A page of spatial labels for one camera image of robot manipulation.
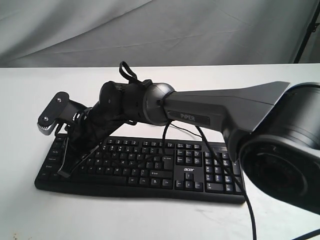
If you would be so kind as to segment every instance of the keyboard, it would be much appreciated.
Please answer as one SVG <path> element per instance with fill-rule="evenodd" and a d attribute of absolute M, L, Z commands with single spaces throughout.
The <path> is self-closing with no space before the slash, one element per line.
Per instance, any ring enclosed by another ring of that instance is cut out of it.
<path fill-rule="evenodd" d="M 34 181 L 37 189 L 101 197 L 245 202 L 239 187 L 200 141 L 167 139 L 166 156 L 155 156 L 137 165 L 137 161 L 152 154 L 161 154 L 162 140 L 110 136 L 103 142 L 102 152 L 97 150 L 65 178 L 57 170 L 62 164 L 66 137 L 58 134 L 52 143 Z M 210 146 L 244 187 L 243 172 L 238 162 L 230 161 L 225 144 L 211 142 Z"/>

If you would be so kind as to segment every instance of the white backdrop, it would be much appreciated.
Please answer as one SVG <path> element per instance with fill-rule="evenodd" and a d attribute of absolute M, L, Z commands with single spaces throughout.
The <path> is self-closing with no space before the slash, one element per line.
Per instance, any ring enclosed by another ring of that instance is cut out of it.
<path fill-rule="evenodd" d="M 293 61 L 318 0 L 0 0 L 0 66 Z"/>

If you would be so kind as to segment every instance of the robotic arm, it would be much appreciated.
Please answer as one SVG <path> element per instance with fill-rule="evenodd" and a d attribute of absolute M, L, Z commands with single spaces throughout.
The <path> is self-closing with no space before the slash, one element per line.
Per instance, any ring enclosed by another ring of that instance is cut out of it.
<path fill-rule="evenodd" d="M 180 121 L 221 132 L 230 159 L 239 160 L 258 188 L 320 214 L 319 83 L 289 87 L 288 82 L 278 81 L 241 89 L 177 92 L 166 83 L 138 81 L 125 62 L 120 73 L 129 83 L 106 82 L 93 107 L 58 92 L 40 115 L 37 125 L 45 135 L 66 124 L 68 139 L 59 174 L 70 176 L 123 124 L 164 126 Z"/>

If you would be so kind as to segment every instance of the white table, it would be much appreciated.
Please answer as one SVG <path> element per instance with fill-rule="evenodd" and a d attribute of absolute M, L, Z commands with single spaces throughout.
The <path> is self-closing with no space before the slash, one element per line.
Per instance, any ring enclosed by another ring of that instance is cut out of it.
<path fill-rule="evenodd" d="M 171 84 L 176 91 L 239 88 L 272 82 L 317 82 L 320 64 L 137 67 L 140 79 Z M 125 82 L 117 68 L 0 69 L 0 239 L 251 239 L 246 204 L 170 199 L 119 199 L 37 190 L 34 179 L 54 139 L 36 126 L 56 92 L 87 106 L 100 87 Z M 177 123 L 196 132 L 193 126 Z M 114 135 L 161 138 L 163 127 L 125 125 Z M 209 141 L 222 136 L 205 130 Z M 169 139 L 194 140 L 173 127 Z M 245 178 L 259 240 L 286 240 L 320 226 L 320 216 L 275 200 Z"/>

